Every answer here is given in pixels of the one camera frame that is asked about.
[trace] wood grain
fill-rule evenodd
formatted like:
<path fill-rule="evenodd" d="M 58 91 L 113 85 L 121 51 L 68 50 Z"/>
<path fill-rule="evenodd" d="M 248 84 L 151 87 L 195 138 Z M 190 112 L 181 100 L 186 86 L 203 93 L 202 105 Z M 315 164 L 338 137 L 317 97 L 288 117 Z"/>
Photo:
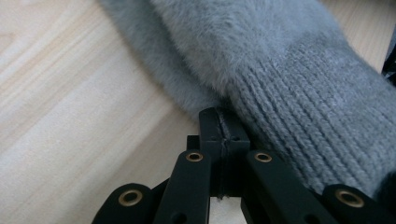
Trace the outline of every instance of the wood grain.
<path fill-rule="evenodd" d="M 324 3 L 379 71 L 395 2 Z M 167 178 L 188 134 L 95 1 L 0 1 L 0 223 L 90 223 L 113 189 Z M 212 223 L 244 223 L 213 201 Z"/>

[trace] fabric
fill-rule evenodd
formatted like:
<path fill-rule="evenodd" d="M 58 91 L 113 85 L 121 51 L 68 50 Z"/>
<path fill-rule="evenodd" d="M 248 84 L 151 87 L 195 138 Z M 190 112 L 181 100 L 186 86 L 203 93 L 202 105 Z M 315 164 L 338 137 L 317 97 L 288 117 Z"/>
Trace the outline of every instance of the fabric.
<path fill-rule="evenodd" d="M 387 197 L 380 186 L 396 168 L 396 91 L 319 2 L 101 2 L 193 117 L 231 104 L 308 188 L 343 183 Z"/>

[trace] brass ring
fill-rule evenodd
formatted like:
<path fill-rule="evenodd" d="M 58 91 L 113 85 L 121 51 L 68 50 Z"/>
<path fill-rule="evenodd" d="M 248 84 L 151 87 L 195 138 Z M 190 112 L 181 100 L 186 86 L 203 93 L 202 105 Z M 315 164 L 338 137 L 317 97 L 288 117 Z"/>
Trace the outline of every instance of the brass ring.
<path fill-rule="evenodd" d="M 188 161 L 201 161 L 203 158 L 204 158 L 204 155 L 202 155 L 201 153 L 198 153 L 198 152 L 192 152 L 186 156 L 186 159 Z"/>
<path fill-rule="evenodd" d="M 127 199 L 126 199 L 126 196 L 127 196 L 128 194 L 134 194 L 136 197 L 133 198 L 132 200 L 127 200 Z M 122 206 L 129 207 L 129 206 L 136 205 L 137 203 L 139 203 L 140 201 L 142 201 L 142 199 L 143 199 L 143 194 L 142 194 L 142 192 L 141 192 L 140 190 L 137 190 L 137 189 L 129 189 L 129 190 L 124 191 L 124 192 L 120 195 L 120 197 L 119 197 L 119 203 L 120 203 Z"/>
<path fill-rule="evenodd" d="M 353 200 L 346 199 L 344 196 L 352 197 Z M 346 190 L 346 189 L 338 189 L 335 192 L 335 197 L 341 202 L 351 207 L 361 208 L 364 206 L 364 200 L 358 195 Z"/>
<path fill-rule="evenodd" d="M 254 158 L 257 161 L 261 161 L 261 162 L 270 162 L 272 160 L 272 157 L 270 155 L 268 155 L 267 153 L 263 153 L 263 152 L 256 153 Z"/>

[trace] wooden table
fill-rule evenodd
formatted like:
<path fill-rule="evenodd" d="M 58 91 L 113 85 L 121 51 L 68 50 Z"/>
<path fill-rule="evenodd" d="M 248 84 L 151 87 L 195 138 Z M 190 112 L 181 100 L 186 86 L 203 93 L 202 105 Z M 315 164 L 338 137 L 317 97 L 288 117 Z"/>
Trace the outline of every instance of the wooden table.
<path fill-rule="evenodd" d="M 379 71 L 396 3 L 325 4 Z M 0 1 L 0 223 L 90 223 L 118 186 L 167 178 L 197 132 L 94 0 Z M 244 223 L 212 201 L 212 223 Z"/>

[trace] ribbed knit fabric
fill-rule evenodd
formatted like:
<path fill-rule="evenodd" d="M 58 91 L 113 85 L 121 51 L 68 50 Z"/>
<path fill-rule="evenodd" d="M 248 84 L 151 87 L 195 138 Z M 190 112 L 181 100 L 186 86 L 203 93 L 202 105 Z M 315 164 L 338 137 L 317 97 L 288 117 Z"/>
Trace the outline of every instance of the ribbed knit fabric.
<path fill-rule="evenodd" d="M 343 183 L 373 196 L 395 171 L 396 91 L 356 55 L 317 1 L 151 0 L 148 7 L 123 0 L 117 8 L 101 1 L 177 102 L 213 94 L 193 87 L 210 86 L 308 188 Z M 140 35 L 163 24 L 169 33 Z M 172 84 L 184 85 L 184 75 L 186 87 Z M 190 113 L 199 107 L 181 105 Z"/>

